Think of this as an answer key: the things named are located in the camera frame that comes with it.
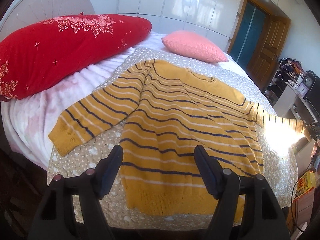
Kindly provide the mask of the small desk clock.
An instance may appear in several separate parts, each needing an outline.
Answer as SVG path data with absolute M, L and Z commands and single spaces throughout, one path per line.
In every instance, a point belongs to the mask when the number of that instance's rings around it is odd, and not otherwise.
M 310 89 L 315 79 L 316 79 L 316 74 L 312 70 L 308 70 L 304 77 L 303 83 L 308 89 Z

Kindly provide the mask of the brown wooden door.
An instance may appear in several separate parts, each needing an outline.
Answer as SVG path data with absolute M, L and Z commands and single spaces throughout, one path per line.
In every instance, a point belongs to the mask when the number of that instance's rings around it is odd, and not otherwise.
M 289 32 L 291 20 L 269 15 L 259 37 L 252 58 L 247 65 L 248 75 L 261 92 L 271 82 L 278 67 L 278 59 Z

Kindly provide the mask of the white glossy wardrobe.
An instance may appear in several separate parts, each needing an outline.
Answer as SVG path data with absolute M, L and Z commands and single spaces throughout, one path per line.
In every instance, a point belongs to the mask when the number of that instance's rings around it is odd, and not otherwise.
M 223 51 L 228 50 L 241 0 L 118 0 L 117 12 L 152 23 L 152 30 L 169 34 L 195 32 Z

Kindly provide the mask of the yellow printed box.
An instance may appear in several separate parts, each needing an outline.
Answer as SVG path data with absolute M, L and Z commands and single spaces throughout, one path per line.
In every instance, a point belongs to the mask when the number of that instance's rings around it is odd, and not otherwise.
M 313 171 L 306 171 L 298 180 L 294 201 L 299 200 L 305 194 L 316 187 L 315 174 Z

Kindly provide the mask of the red floral pillow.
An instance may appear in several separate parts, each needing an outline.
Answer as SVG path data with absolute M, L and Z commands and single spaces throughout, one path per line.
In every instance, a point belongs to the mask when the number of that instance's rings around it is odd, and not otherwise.
M 1 41 L 1 100 L 21 100 L 144 41 L 149 20 L 67 15 L 31 24 Z

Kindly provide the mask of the yellow striped knit sweater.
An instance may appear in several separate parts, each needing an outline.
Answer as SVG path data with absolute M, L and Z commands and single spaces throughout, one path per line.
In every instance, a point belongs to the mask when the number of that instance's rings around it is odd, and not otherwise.
M 49 139 L 64 156 L 120 122 L 126 205 L 155 216 L 214 212 L 217 201 L 196 167 L 196 146 L 252 177 L 264 170 L 257 127 L 280 139 L 304 133 L 302 121 L 267 113 L 215 77 L 147 60 L 64 110 Z

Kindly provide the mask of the pink white fluffy blanket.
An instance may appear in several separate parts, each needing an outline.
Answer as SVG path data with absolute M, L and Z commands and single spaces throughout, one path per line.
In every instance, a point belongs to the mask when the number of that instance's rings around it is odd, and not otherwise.
M 126 59 L 137 62 L 152 57 L 149 53 L 133 56 L 138 48 L 157 50 L 159 59 L 169 61 L 176 66 L 188 67 L 202 75 L 215 76 L 236 88 L 249 100 L 262 104 L 264 109 L 272 109 L 260 89 L 231 57 L 228 58 L 228 62 L 216 64 L 181 57 L 165 49 L 162 43 L 163 37 L 163 34 L 151 32 L 143 42 L 64 78 L 48 90 L 22 100 L 2 102 L 1 117 L 11 149 L 46 170 L 53 148 L 48 134 L 56 124 L 60 113 L 107 81 Z

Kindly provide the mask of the black television screen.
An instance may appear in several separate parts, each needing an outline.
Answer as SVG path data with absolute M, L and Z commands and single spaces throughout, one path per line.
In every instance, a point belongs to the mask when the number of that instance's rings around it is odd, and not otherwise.
M 306 101 L 313 107 L 316 113 L 320 114 L 320 78 L 316 76 L 312 87 L 305 96 Z

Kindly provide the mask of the pile of clothes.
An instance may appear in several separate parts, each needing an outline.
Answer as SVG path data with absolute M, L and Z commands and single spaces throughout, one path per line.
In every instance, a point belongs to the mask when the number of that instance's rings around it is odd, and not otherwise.
M 279 66 L 283 72 L 289 74 L 294 79 L 298 79 L 300 74 L 304 75 L 305 73 L 301 63 L 289 57 L 280 59 Z

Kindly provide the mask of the white round headboard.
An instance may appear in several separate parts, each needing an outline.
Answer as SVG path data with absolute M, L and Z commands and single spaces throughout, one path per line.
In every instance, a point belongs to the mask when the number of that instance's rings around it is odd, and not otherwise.
M 90 0 L 20 0 L 1 20 L 1 40 L 28 25 L 65 15 L 93 15 Z

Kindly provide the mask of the white shelf unit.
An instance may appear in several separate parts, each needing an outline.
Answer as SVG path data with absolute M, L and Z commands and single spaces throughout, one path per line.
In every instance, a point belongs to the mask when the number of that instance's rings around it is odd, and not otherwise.
M 309 124 L 319 122 L 319 115 L 306 101 L 305 96 L 309 89 L 303 83 L 307 71 L 304 72 L 304 75 L 300 74 L 298 79 L 294 79 L 283 72 L 278 64 L 277 71 L 264 95 L 277 116 L 295 118 Z

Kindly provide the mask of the beige white-spotted quilt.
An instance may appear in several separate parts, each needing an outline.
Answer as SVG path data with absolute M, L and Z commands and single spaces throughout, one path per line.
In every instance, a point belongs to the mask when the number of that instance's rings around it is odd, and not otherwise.
M 204 147 L 238 175 L 262 173 L 281 206 L 297 178 L 292 145 L 302 121 L 277 116 L 248 78 L 164 51 L 138 48 L 49 133 L 50 172 L 76 176 L 115 145 L 124 156 L 103 213 L 125 229 L 205 228 L 217 206 L 194 160 Z

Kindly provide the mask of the pink cushion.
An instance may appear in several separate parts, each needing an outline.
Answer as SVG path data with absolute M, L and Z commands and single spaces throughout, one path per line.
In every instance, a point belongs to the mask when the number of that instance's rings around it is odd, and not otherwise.
M 191 31 L 174 31 L 162 38 L 163 45 L 172 53 L 207 63 L 228 62 L 224 52 L 207 38 Z

